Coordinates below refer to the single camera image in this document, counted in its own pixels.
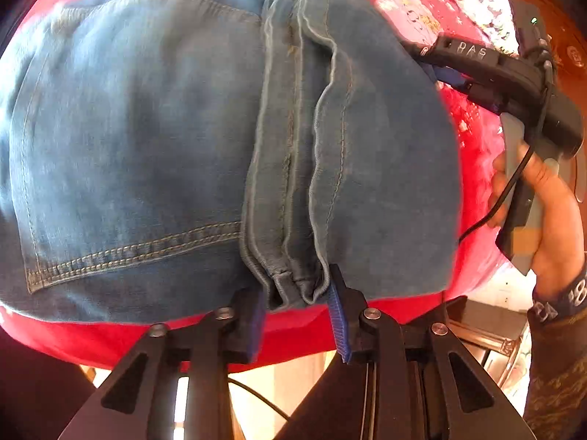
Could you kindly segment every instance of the black cable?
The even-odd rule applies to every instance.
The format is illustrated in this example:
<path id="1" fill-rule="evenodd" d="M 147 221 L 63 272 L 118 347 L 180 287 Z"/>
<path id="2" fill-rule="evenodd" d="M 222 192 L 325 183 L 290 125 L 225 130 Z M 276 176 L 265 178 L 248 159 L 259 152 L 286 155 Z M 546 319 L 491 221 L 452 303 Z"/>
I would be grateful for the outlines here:
<path id="1" fill-rule="evenodd" d="M 544 96 L 543 96 L 543 100 L 542 100 L 542 109 L 540 111 L 540 116 L 538 118 L 538 124 L 536 124 L 536 128 L 534 130 L 533 137 L 530 141 L 528 151 L 527 151 L 526 155 L 524 156 L 524 158 L 522 159 L 522 161 L 519 163 L 518 168 L 515 170 L 514 174 L 512 175 L 510 180 L 508 181 L 506 188 L 504 189 L 503 192 L 501 192 L 501 195 L 499 196 L 499 198 L 495 202 L 495 205 L 491 208 L 491 210 L 489 210 L 487 215 L 485 215 L 481 220 L 479 220 L 477 223 L 471 225 L 469 228 L 467 228 L 467 230 L 464 231 L 464 233 L 459 237 L 459 245 L 463 242 L 463 240 L 467 236 L 469 236 L 472 232 L 474 232 L 478 228 L 485 225 L 489 220 L 491 220 L 495 216 L 495 214 L 497 213 L 497 210 L 499 210 L 501 205 L 503 205 L 503 203 L 506 201 L 508 194 L 511 192 L 511 189 L 514 187 L 516 182 L 519 180 L 520 176 L 522 175 L 522 171 L 526 168 L 526 165 L 528 164 L 530 157 L 532 157 L 532 154 L 534 153 L 536 140 L 538 139 L 538 137 L 542 133 L 542 127 L 544 126 L 544 120 L 547 117 L 548 102 L 550 101 L 551 96 L 553 94 L 553 85 L 554 85 L 553 66 L 552 66 L 552 64 L 545 63 L 544 69 L 545 69 L 546 88 L 544 89 Z"/>
<path id="2" fill-rule="evenodd" d="M 241 389 L 245 389 L 249 394 L 254 395 L 261 402 L 264 402 L 269 407 L 271 407 L 277 414 L 281 415 L 281 417 L 285 418 L 287 421 L 289 420 L 289 415 L 288 414 L 286 414 L 283 410 L 281 410 L 279 407 L 277 407 L 269 399 L 267 399 L 267 398 L 263 397 L 261 394 L 259 394 L 259 392 L 257 392 L 256 390 L 251 389 L 248 385 L 245 385 L 242 382 L 239 382 L 237 380 L 234 380 L 234 379 L 232 379 L 230 377 L 228 378 L 228 382 L 230 384 L 234 384 L 234 385 L 239 386 Z"/>

